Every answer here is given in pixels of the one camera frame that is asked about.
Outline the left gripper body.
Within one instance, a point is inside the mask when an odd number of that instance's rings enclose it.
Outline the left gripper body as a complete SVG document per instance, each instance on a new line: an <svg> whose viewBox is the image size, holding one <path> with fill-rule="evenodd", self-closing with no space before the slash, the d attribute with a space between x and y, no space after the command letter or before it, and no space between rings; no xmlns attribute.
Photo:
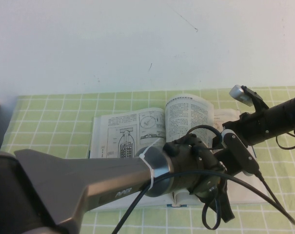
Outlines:
<svg viewBox="0 0 295 234"><path fill-rule="evenodd" d="M170 192L187 190L201 201L214 199L217 187L222 187L221 178L216 175L185 174L195 170L225 172L224 167L213 153L195 134L187 134L180 139L167 142L164 152L171 160L173 173L181 173L172 178Z"/></svg>

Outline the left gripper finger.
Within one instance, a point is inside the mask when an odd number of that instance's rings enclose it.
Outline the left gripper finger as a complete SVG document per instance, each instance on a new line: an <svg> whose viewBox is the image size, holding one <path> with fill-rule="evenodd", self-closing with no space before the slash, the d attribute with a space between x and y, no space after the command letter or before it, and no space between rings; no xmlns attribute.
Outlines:
<svg viewBox="0 0 295 234"><path fill-rule="evenodd" d="M233 214L233 211L229 202L229 198L227 194L227 186L221 189L219 200L221 205L221 218L224 223L228 223L229 221L235 218L235 215Z"/></svg>

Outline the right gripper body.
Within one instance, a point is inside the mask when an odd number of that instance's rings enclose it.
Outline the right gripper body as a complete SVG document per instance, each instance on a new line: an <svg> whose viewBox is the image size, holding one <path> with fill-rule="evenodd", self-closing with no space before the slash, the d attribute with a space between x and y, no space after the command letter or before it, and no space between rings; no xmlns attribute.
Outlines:
<svg viewBox="0 0 295 234"><path fill-rule="evenodd" d="M222 126L234 131L245 146L254 146L272 138L263 114L245 112L239 115L238 120L227 121Z"/></svg>

